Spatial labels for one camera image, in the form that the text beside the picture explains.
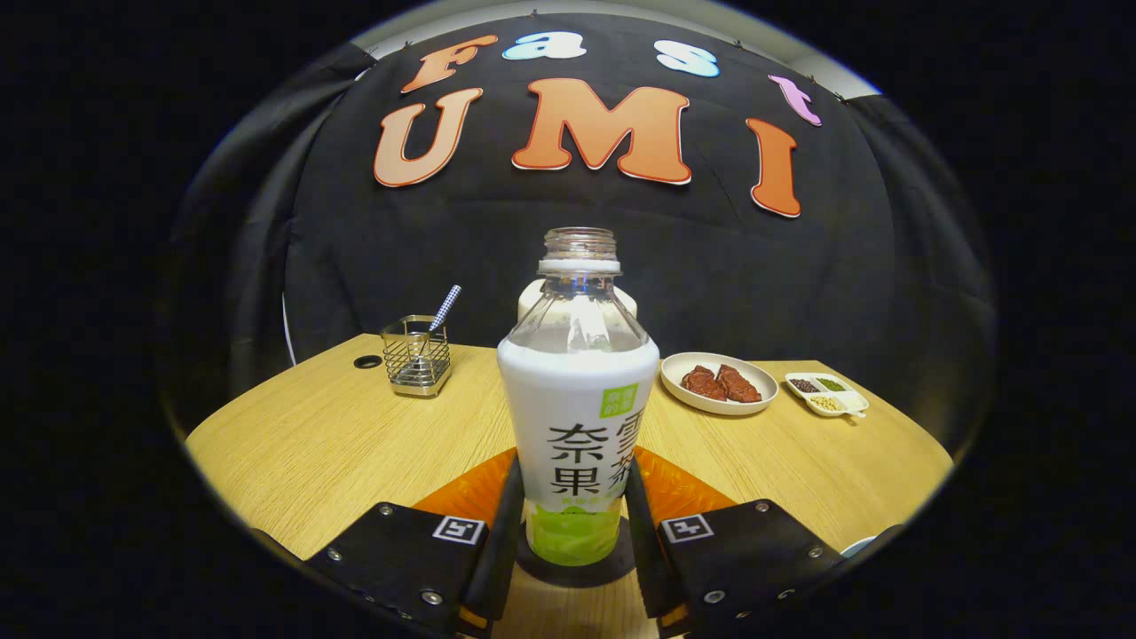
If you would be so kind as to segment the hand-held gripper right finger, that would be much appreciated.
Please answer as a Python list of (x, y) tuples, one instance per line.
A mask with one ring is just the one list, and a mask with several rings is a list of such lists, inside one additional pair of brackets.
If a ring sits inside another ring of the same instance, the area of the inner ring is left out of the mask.
[(844, 561), (777, 503), (734, 501), (642, 446), (625, 501), (638, 588), (662, 638), (738, 634)]

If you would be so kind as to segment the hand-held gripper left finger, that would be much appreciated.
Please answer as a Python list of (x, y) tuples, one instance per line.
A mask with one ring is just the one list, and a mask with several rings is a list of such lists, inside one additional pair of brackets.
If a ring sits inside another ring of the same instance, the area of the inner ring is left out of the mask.
[(508, 449), (414, 507), (374, 505), (307, 566), (431, 634), (488, 638), (504, 616), (523, 497)]

